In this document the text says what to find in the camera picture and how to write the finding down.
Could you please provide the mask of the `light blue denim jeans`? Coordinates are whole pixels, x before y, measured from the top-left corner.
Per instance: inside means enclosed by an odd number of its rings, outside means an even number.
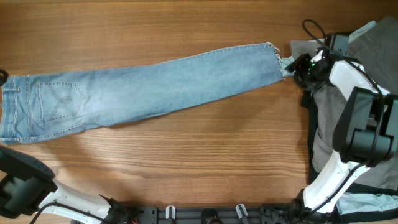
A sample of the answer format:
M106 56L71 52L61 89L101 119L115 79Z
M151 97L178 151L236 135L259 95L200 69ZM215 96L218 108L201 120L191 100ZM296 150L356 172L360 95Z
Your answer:
M12 75L1 89L1 141L31 144L160 116L270 85L283 75L269 42L152 65Z

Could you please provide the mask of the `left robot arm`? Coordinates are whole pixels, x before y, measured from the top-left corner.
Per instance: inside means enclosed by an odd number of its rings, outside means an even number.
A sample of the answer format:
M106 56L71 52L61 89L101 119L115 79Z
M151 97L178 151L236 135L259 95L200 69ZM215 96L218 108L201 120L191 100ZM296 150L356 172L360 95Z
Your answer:
M73 223L129 223L129 210L113 198L88 195L56 181L52 170L38 159L10 149L14 137L18 87L1 70L5 108L1 123L1 216L16 219L32 215L32 223L43 213L72 219Z

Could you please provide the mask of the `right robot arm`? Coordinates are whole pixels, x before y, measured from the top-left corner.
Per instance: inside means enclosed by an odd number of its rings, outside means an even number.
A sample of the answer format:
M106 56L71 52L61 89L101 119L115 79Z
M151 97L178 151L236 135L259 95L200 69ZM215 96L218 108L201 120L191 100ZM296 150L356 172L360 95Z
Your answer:
M346 101L333 130L331 156L287 207L289 223L331 221L336 203L355 180L397 151L397 95L383 91L359 65L330 48L329 39L317 40L317 61L302 54L285 68L305 96L334 86Z

